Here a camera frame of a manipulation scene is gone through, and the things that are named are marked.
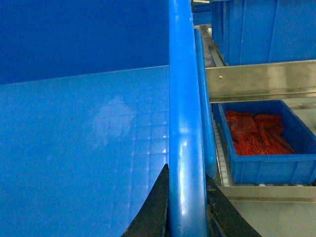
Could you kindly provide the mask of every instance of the blue plastic bin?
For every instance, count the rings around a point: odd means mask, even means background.
[[[224,0],[214,41],[230,66],[316,59],[315,0]],[[222,32],[217,24],[223,24]]]
[[[214,104],[214,118],[220,123],[228,147],[228,160],[236,184],[311,184],[316,177],[316,137],[283,101]],[[226,110],[253,114],[280,114],[285,125],[282,136],[294,155],[237,156],[225,118]]]
[[[212,23],[211,3],[196,4],[193,6],[193,23],[195,26]]]
[[[189,1],[5,0],[0,30],[1,235],[118,237],[169,163],[172,236],[206,236]]]

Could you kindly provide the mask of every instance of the blue bin stack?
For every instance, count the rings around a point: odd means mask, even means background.
[[[316,1],[211,4],[212,37],[229,66],[316,59]]]

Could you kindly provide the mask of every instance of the red food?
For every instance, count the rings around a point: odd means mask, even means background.
[[[265,121],[280,121],[281,115],[266,115],[260,114],[255,117],[255,120],[265,120]]]
[[[234,110],[226,110],[225,116],[251,116],[251,113],[248,112],[237,112]]]
[[[270,146],[270,142],[268,141],[268,137],[266,135],[265,127],[262,123],[259,124],[259,126],[258,126],[258,132],[259,132],[261,140],[263,141],[263,144],[266,147]]]
[[[225,112],[236,154],[238,156],[294,154],[292,147],[281,137],[285,127],[281,115]]]

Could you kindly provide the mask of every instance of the black plastic piece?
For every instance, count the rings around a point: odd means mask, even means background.
[[[169,236],[167,221],[169,168],[165,164],[135,219],[122,237]]]
[[[210,234],[213,233],[213,236],[223,236],[220,234],[220,232],[223,232],[226,237],[261,237],[261,235],[243,219],[231,202],[216,186],[213,179],[207,174],[206,197],[211,215],[209,219],[212,221],[209,227],[213,227],[213,229],[210,230]],[[214,228],[215,223],[219,225],[218,230]]]

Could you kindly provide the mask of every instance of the blue plastic crate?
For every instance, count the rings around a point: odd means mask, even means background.
[[[212,23],[212,5],[210,3],[194,5],[193,23],[195,26]]]
[[[228,160],[236,184],[311,184],[316,177],[316,137],[283,101],[214,104],[214,118],[220,123],[228,146]],[[237,156],[225,118],[226,110],[280,114],[285,125],[282,136],[294,155]]]
[[[212,2],[214,41],[230,66],[316,59],[316,1]],[[217,25],[223,24],[223,31]]]
[[[207,234],[189,1],[5,0],[0,30],[3,236],[120,236],[166,163],[172,235]]]

